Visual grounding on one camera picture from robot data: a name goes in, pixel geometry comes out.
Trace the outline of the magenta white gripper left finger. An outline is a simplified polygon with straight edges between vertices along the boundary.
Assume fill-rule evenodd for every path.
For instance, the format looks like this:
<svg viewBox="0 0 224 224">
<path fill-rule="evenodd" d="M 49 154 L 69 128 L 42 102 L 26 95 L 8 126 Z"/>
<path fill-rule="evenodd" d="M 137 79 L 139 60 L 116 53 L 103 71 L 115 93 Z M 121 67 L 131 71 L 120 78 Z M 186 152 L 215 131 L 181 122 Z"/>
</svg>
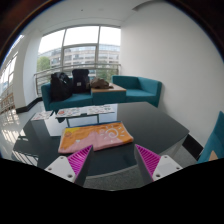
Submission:
<svg viewBox="0 0 224 224">
<path fill-rule="evenodd" d="M 93 146 L 87 146 L 70 156 L 59 156 L 45 170 L 78 186 L 83 186 L 88 174 Z"/>
</svg>

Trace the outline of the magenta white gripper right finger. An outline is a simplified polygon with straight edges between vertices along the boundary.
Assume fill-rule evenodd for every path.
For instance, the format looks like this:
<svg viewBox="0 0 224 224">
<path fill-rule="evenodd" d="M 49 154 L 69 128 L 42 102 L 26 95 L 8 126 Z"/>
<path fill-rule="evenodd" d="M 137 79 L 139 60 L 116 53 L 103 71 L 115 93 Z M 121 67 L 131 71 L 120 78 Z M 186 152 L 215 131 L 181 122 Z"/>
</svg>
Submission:
<svg viewBox="0 0 224 224">
<path fill-rule="evenodd" d="M 134 155 L 145 185 L 182 169 L 170 156 L 159 156 L 140 145 L 135 145 Z"/>
</svg>

